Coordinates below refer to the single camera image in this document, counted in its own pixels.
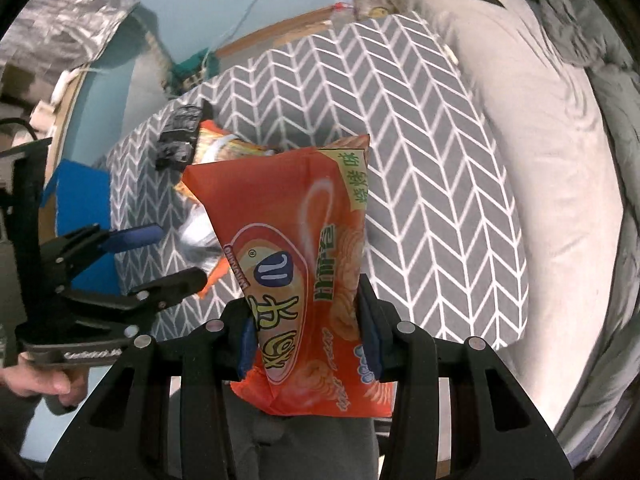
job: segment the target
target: white bedsheet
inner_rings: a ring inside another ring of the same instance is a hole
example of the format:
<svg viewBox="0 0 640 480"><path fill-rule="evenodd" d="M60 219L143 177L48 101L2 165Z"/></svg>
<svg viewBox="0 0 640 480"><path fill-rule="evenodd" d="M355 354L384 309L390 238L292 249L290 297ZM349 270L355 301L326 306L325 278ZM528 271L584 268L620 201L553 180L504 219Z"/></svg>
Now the white bedsheet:
<svg viewBox="0 0 640 480"><path fill-rule="evenodd" d="M584 70L558 58L527 0L398 0L449 45L513 185L529 271L524 338L502 350L551 428L606 316L622 200Z"/></svg>

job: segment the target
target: printed logo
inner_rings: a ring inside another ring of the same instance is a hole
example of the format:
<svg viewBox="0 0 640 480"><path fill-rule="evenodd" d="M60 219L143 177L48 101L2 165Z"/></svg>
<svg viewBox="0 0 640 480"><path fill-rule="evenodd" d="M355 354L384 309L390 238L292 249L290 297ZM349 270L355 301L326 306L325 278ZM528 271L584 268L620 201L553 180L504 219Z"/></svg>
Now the printed logo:
<svg viewBox="0 0 640 480"><path fill-rule="evenodd" d="M63 354L65 359L103 359L107 357L120 357L122 355L121 348L114 348L112 350L97 350L93 352L65 352Z"/></svg>
<svg viewBox="0 0 640 480"><path fill-rule="evenodd" d="M316 262L316 282L314 300L334 299L335 274L335 225L327 225L320 233L318 261Z"/></svg>
<svg viewBox="0 0 640 480"><path fill-rule="evenodd" d="M280 251L267 256L255 266L254 279L262 286L289 285L293 279L291 255L287 251Z"/></svg>
<svg viewBox="0 0 640 480"><path fill-rule="evenodd" d="M322 327L322 349L331 370L337 371L338 365L335 363L334 356L334 335L327 327Z"/></svg>
<svg viewBox="0 0 640 480"><path fill-rule="evenodd" d="M356 346L356 348L353 349L353 354L360 360L360 366L358 366L360 381L365 384L371 384L376 380L376 377L373 372L369 370L369 366L367 366L367 358L364 355L364 348L362 345Z"/></svg>
<svg viewBox="0 0 640 480"><path fill-rule="evenodd" d="M280 384L292 372L305 327L309 272L306 261L280 231L249 224L232 239L229 264L244 279L244 296L254 314L264 369Z"/></svg>

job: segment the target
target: bed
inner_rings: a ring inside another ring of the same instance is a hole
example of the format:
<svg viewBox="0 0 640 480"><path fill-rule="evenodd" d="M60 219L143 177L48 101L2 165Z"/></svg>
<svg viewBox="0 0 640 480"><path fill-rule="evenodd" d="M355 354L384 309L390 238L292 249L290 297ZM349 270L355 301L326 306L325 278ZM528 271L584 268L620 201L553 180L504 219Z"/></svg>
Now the bed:
<svg viewBox="0 0 640 480"><path fill-rule="evenodd" d="M504 156L530 289L527 330L500 355L575 465L638 373L632 59L592 0L395 1L459 60Z"/></svg>
<svg viewBox="0 0 640 480"><path fill-rule="evenodd" d="M390 16L270 50L205 82L119 142L111 172L113 227L158 222L160 244L118 261L124 289L190 264L177 229L191 205L154 169L155 142L180 104L208 100L216 121L258 144L322 146L368 132L363 270L380 298L434 336L482 335L494 348L527 323L527 270L518 213L490 128L424 20ZM162 314L161 338L217 317L241 291L232 273L203 299Z"/></svg>

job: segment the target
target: chip bag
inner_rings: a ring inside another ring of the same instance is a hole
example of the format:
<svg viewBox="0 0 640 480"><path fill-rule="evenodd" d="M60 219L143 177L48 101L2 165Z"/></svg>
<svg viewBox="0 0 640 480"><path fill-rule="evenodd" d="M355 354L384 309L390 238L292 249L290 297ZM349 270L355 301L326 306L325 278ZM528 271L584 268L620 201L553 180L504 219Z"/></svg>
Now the chip bag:
<svg viewBox="0 0 640 480"><path fill-rule="evenodd" d="M354 299L364 247L368 136L188 167L254 313L256 362L232 388L272 415L389 416Z"/></svg>
<svg viewBox="0 0 640 480"><path fill-rule="evenodd" d="M205 120L200 123L192 164L208 164L245 156L268 156L273 153L273 150L264 146L244 142L237 135L220 128L212 120ZM198 201L182 181L175 185L175 190L194 202Z"/></svg>

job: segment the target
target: box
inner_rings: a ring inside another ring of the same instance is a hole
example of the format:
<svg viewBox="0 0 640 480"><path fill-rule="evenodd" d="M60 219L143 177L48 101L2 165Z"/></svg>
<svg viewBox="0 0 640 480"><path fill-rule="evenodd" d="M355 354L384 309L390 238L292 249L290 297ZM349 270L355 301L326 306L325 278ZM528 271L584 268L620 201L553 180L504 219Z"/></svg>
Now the box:
<svg viewBox="0 0 640 480"><path fill-rule="evenodd" d="M62 160L42 195L40 243L96 223L111 229L109 173ZM105 254L71 284L81 290L120 294L113 254Z"/></svg>

